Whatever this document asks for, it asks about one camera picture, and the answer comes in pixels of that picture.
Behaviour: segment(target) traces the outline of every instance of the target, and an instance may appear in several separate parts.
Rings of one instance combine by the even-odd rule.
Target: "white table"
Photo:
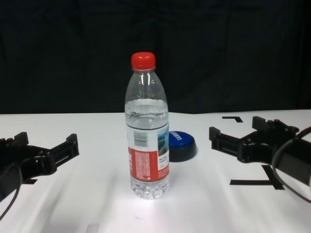
[[[239,116],[244,123],[222,116]],[[27,132],[30,145],[52,148],[77,133],[80,155],[51,176],[22,185],[0,233],[309,233],[311,205],[273,186],[232,186],[267,180],[259,163],[243,164],[212,150],[208,128],[236,137],[254,131],[252,116],[304,129],[311,111],[187,115],[170,113],[170,130],[194,136],[198,154],[170,163],[170,190],[156,200],[131,191],[124,114],[0,115],[0,137]],[[302,194],[309,188],[280,172]],[[7,205],[0,203],[0,212]]]

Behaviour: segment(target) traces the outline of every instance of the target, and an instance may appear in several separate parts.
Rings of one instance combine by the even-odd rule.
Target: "black curtain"
[[[152,51],[170,111],[311,107],[303,0],[0,0],[0,113],[122,112]]]

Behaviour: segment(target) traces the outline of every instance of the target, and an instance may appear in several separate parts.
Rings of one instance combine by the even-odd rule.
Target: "blue lid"
[[[188,147],[191,145],[192,136],[180,132],[180,131],[171,131],[169,135],[170,148],[182,148]]]

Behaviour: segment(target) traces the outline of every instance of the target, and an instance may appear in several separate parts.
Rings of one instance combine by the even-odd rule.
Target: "water bottle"
[[[125,97],[131,187],[154,199],[169,187],[169,111],[151,52],[132,55],[133,76]]]

